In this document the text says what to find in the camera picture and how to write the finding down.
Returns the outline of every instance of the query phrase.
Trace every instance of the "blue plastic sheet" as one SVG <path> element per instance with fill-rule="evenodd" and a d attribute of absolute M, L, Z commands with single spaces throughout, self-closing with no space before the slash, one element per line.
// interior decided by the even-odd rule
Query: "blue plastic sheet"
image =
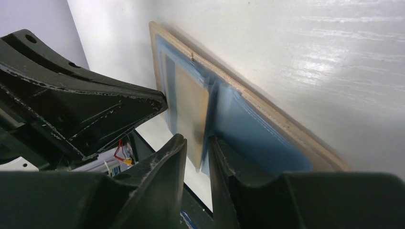
<path fill-rule="evenodd" d="M 202 172 L 209 175 L 206 142 L 211 135 L 221 137 L 237 153 L 272 175 L 312 170 L 311 161 L 261 118 L 235 88 L 187 58 L 158 35 L 156 47 L 160 83 L 169 104 L 165 119 L 172 133 L 184 135 L 189 144 L 192 141 L 202 142 L 197 151 L 194 146 L 199 144 L 194 144 L 187 152 L 197 170 L 202 167 Z M 181 85 L 178 80 L 190 80 L 190 83 Z M 187 89 L 189 84 L 194 83 L 199 87 Z M 198 112 L 193 112 L 190 107 L 196 107 Z M 190 113 L 199 117 L 188 117 Z"/>

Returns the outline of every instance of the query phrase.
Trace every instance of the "cable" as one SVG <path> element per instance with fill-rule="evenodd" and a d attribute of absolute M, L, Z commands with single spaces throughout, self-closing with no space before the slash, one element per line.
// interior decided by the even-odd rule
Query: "cable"
<path fill-rule="evenodd" d="M 108 170 L 108 174 L 110 174 L 110 173 L 111 173 L 111 171 L 110 171 L 110 168 L 108 167 L 108 165 L 107 165 L 107 162 L 106 162 L 106 161 L 104 161 L 104 165 L 106 165 L 107 170 Z"/>
<path fill-rule="evenodd" d="M 119 152 L 119 150 L 120 150 L 121 147 L 124 148 L 124 144 L 123 144 L 122 140 L 120 139 L 119 142 L 118 142 L 117 150 L 116 150 L 115 153 L 114 153 L 114 157 L 115 157 L 116 159 L 118 159 L 118 160 L 124 162 L 124 163 L 127 164 L 127 165 L 131 165 L 131 164 L 132 164 L 132 159 L 126 159 L 126 158 L 124 159 L 124 158 L 120 158 L 120 157 L 117 156 L 117 153 Z"/>

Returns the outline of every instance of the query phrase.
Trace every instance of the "white painted wall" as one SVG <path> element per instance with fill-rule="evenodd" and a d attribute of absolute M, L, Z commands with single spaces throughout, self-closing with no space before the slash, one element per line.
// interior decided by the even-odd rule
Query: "white painted wall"
<path fill-rule="evenodd" d="M 259 90 L 352 169 L 405 178 L 405 1 L 69 0 L 69 6 L 91 70 L 155 88 L 148 22 L 160 22 Z M 144 133 L 156 141 L 161 131 Z"/>
<path fill-rule="evenodd" d="M 67 0 L 0 0 L 0 37 L 22 29 L 88 69 Z"/>

